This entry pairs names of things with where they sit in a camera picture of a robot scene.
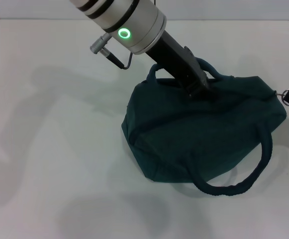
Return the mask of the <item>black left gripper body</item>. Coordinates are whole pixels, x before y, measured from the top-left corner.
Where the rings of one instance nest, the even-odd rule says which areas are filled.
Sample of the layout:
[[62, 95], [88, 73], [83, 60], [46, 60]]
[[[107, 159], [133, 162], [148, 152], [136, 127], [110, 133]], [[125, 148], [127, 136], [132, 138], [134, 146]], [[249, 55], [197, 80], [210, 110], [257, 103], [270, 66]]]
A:
[[206, 73], [192, 52], [177, 43], [166, 31], [146, 54], [170, 73], [187, 94], [193, 84], [208, 86]]

